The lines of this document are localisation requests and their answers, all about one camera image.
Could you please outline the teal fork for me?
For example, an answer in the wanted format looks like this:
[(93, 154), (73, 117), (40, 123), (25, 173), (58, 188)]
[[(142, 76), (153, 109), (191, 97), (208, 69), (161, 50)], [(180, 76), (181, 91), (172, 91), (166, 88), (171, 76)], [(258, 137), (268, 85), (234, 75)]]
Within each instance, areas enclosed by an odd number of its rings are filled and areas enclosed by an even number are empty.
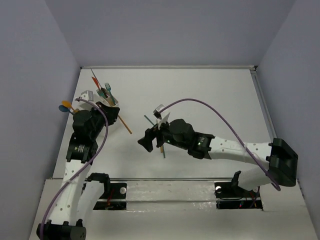
[(116, 101), (115, 101), (115, 98), (112, 94), (112, 88), (111, 88), (110, 84), (108, 82), (106, 82), (104, 85), (105, 85), (105, 89), (109, 92), (109, 95), (111, 97), (113, 104), (116, 105)]
[(105, 88), (99, 88), (96, 90), (97, 94), (102, 97), (102, 98), (109, 98), (110, 97), (110, 93), (105, 89)]

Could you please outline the orange plastic knife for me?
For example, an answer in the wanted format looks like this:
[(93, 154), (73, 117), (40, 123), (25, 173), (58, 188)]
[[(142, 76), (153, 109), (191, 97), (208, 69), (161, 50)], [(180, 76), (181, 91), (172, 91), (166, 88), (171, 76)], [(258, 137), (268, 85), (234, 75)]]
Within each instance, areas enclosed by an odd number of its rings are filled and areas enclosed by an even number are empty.
[(92, 76), (91, 78), (92, 78), (93, 82), (95, 83), (97, 89), (100, 89), (101, 86), (100, 86), (100, 84), (98, 83), (98, 80), (97, 80), (95, 77), (93, 77), (93, 76)]

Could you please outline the orange plastic spoon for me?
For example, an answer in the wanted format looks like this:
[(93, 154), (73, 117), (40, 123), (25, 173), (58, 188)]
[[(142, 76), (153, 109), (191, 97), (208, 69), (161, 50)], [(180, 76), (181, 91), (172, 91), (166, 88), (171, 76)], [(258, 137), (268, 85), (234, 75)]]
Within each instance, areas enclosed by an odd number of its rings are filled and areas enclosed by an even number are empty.
[(69, 109), (69, 110), (72, 110), (73, 113), (76, 113), (76, 112), (79, 111), (78, 108), (73, 108), (72, 103), (69, 102), (69, 101), (67, 101), (67, 100), (63, 100), (63, 101), (61, 102), (61, 104), (62, 104), (65, 108), (67, 108), (67, 109)]

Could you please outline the blue plastic spoon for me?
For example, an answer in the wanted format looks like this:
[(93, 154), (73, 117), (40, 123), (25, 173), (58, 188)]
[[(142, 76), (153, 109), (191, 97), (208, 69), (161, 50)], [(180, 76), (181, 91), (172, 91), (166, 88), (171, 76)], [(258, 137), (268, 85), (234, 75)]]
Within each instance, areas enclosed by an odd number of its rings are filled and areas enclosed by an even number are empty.
[(59, 105), (58, 109), (63, 112), (63, 113), (70, 113), (71, 115), (74, 115), (75, 113), (73, 111), (71, 111), (70, 108), (64, 106), (64, 105)]

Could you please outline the teal chopstick crossing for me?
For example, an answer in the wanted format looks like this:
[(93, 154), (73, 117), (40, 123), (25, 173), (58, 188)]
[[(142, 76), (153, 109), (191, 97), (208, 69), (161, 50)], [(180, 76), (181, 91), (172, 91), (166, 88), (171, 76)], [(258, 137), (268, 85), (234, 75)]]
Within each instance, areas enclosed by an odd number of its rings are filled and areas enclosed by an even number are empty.
[(146, 115), (144, 115), (144, 118), (152, 125), (156, 125), (156, 123), (154, 123), (149, 117), (147, 117)]

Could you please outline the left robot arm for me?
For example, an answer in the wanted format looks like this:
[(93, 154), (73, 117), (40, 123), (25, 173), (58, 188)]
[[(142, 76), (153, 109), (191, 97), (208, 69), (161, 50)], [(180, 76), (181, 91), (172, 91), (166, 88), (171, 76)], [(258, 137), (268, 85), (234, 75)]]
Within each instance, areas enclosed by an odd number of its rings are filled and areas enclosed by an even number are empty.
[(84, 240), (86, 223), (98, 199), (111, 192), (108, 174), (88, 172), (105, 145), (98, 145), (97, 137), (103, 128), (116, 122), (120, 109), (99, 101), (89, 105), (90, 110), (79, 110), (72, 115), (73, 133), (62, 184), (36, 230), (41, 240)]

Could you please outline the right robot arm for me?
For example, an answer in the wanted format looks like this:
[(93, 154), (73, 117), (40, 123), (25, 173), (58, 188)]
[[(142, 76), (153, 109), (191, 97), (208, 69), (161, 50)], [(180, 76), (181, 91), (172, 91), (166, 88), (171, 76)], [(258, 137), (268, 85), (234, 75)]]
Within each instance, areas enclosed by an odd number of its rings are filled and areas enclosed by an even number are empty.
[(264, 143), (240, 143), (197, 132), (183, 119), (176, 119), (148, 128), (137, 142), (150, 153), (153, 140), (158, 148), (169, 144), (200, 160), (231, 160), (255, 165), (253, 169), (234, 173), (229, 188), (235, 196), (263, 185), (273, 184), (278, 189), (294, 187), (297, 183), (298, 154), (281, 138)]

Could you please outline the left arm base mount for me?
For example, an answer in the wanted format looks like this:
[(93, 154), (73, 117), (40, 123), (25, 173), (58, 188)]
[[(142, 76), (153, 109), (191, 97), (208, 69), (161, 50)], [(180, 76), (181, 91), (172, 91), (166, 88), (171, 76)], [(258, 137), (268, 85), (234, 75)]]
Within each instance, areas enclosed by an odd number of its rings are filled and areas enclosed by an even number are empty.
[(103, 179), (98, 177), (103, 184), (103, 194), (97, 200), (93, 210), (95, 211), (124, 211), (127, 209), (127, 182), (112, 181), (108, 174)]

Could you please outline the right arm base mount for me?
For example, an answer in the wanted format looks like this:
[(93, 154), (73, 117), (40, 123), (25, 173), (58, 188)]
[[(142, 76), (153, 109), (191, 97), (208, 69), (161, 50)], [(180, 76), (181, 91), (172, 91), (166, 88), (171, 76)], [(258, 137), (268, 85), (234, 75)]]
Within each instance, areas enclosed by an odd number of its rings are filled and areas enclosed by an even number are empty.
[(216, 197), (216, 208), (218, 210), (241, 210), (259, 209), (263, 210), (260, 196), (260, 188), (245, 190), (238, 186), (241, 171), (237, 171), (231, 181), (218, 181), (214, 183), (214, 195)]

